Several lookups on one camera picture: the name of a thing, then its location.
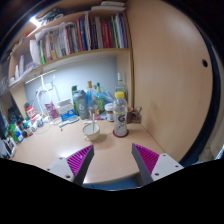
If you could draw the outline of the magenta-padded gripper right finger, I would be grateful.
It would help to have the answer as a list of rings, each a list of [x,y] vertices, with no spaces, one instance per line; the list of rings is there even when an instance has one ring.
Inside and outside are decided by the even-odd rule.
[[[157,154],[138,144],[132,144],[132,155],[139,169],[142,186],[183,169],[183,166],[168,154]]]

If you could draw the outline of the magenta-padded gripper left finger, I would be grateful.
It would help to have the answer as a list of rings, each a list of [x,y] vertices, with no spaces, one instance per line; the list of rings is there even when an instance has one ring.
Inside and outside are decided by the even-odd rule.
[[[46,170],[56,176],[81,186],[93,157],[94,146],[89,145],[67,158],[59,157],[52,162]]]

